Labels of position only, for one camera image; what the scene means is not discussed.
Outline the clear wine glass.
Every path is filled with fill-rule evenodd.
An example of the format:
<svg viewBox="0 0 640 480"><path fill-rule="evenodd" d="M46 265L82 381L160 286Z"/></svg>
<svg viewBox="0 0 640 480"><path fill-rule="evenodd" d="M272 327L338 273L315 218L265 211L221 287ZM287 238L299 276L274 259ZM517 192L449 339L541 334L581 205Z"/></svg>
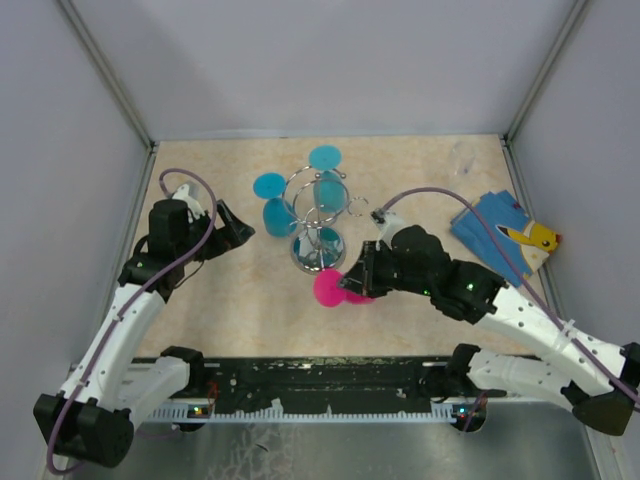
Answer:
<svg viewBox="0 0 640 480"><path fill-rule="evenodd" d="M457 178L466 176L471 172L475 163L475 147L469 142L458 141L451 150L451 158L454 176Z"/></svg>

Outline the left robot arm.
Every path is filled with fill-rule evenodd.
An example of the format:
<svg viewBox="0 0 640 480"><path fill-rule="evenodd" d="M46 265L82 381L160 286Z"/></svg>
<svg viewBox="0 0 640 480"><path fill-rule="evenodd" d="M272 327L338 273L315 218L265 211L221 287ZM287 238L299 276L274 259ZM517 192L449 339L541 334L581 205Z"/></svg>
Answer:
<svg viewBox="0 0 640 480"><path fill-rule="evenodd" d="M148 232L122 268L99 332L59 391L40 395L34 405L49 458L113 468L156 408L176 393L194 397L206 389L203 354L178 346L166 348L140 378L124 380L147 330L181 286L186 265L239 248L255 233L222 200L216 215L221 228L195 200L153 205Z"/></svg>

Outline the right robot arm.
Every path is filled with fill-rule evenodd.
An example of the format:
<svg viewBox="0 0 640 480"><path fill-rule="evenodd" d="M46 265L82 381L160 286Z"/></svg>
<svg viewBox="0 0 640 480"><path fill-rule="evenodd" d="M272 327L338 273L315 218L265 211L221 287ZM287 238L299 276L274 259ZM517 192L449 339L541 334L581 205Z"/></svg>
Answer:
<svg viewBox="0 0 640 480"><path fill-rule="evenodd" d="M622 435L635 408L639 346L617 346L554 322L542 308L484 266L453 259L418 225L366 241L341 288L366 298L392 291L425 296L444 316L499 333L533 358L460 344L446 366L448 387L533 397L566 409L600 433Z"/></svg>

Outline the pink wine glass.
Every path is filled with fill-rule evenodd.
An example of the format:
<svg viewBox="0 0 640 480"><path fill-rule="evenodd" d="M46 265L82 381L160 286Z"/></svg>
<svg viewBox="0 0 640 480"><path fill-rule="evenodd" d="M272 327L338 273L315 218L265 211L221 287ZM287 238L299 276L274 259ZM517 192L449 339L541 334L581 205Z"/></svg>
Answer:
<svg viewBox="0 0 640 480"><path fill-rule="evenodd" d="M334 308L342 303L368 305L374 302L373 298L364 297L341 288L339 282L342 278L343 274L335 269L323 270L315 277L312 291L320 305Z"/></svg>

